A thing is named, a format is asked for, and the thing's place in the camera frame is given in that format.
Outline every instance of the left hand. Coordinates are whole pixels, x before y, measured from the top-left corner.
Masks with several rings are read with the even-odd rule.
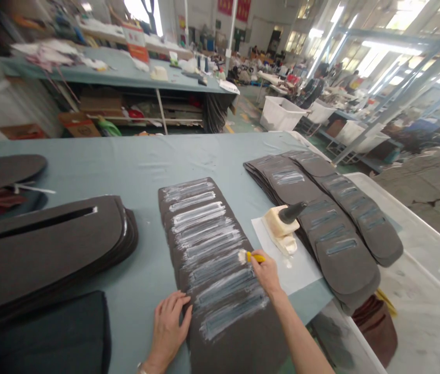
[[[192,305],[187,309],[181,326],[179,319],[182,307],[189,301],[190,296],[177,291],[162,300],[155,309],[151,353],[142,365],[147,374],[163,374],[187,337]]]

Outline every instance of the white wall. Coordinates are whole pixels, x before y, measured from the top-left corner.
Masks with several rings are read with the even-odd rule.
[[[175,19],[178,27],[178,17],[185,17],[184,0],[158,0],[161,10],[161,20],[163,31],[172,28],[174,19],[173,12],[170,11],[175,6]],[[239,52],[246,56],[250,46],[257,45],[259,49],[266,50],[272,36],[273,28],[278,25],[284,28],[279,51],[285,45],[291,25],[294,22],[296,13],[299,9],[299,0],[287,0],[287,7],[284,7],[283,0],[251,0],[251,8],[247,22],[235,20],[235,26],[239,29],[252,29],[249,43],[241,43]],[[213,8],[218,7],[217,0],[189,0],[189,26],[202,28],[204,24],[214,28]],[[223,13],[216,12],[216,19],[221,21],[219,32],[225,34],[227,39],[230,37],[230,27],[232,17]]]

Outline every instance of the blue-gray tabletop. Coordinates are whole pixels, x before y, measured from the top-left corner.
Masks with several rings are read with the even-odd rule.
[[[154,308],[176,290],[158,208],[161,187],[212,177],[254,248],[251,219],[273,206],[243,167],[268,154],[307,149],[288,133],[23,140],[0,143],[0,156],[40,154],[48,166],[36,187],[56,191],[48,207],[94,196],[121,196],[137,218],[139,242],[123,263],[71,289],[63,297],[100,289],[106,294],[112,335],[111,374],[133,373],[152,341]],[[330,300],[320,279],[290,300],[307,324]],[[181,347],[168,373],[190,372]]]
[[[56,81],[76,82],[84,84],[100,84],[107,86],[159,88],[180,91],[209,92],[213,94],[230,94],[224,90],[213,77],[207,77],[208,85],[203,86],[196,78],[189,78],[182,74],[181,69],[171,68],[169,62],[150,60],[150,71],[155,66],[162,66],[168,73],[168,81],[151,79],[150,73],[138,70],[132,59],[117,49],[112,48],[85,48],[86,57],[102,60],[111,69],[96,71],[86,65],[62,66],[62,76],[54,68],[49,74]],[[17,52],[16,56],[1,58],[5,74],[9,76],[24,76],[29,78],[47,79],[45,72],[38,66],[28,62],[24,55]]]

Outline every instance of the glue brush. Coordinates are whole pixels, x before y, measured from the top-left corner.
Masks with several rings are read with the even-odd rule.
[[[251,254],[251,252],[248,252],[245,249],[241,249],[239,251],[239,261],[241,262],[241,264],[245,264],[246,262],[250,262],[251,257],[254,257],[256,259],[256,261],[258,261],[258,262],[266,261],[266,258],[263,257],[262,255],[253,255],[253,254]]]

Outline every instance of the work table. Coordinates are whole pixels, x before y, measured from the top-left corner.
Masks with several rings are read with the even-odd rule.
[[[35,187],[56,191],[46,208],[114,194],[136,216],[139,242],[123,263],[94,277],[64,297],[92,290],[106,294],[112,336],[109,373],[135,372],[152,340],[154,308],[176,290],[157,190],[212,177],[231,206],[253,248],[259,240],[251,219],[273,204],[247,174],[243,162],[268,154],[308,149],[290,134],[246,133],[122,138],[24,140],[0,143],[0,156],[40,154],[48,166]],[[320,279],[293,293],[290,300],[303,323],[332,299]],[[190,372],[183,345],[168,373]]]

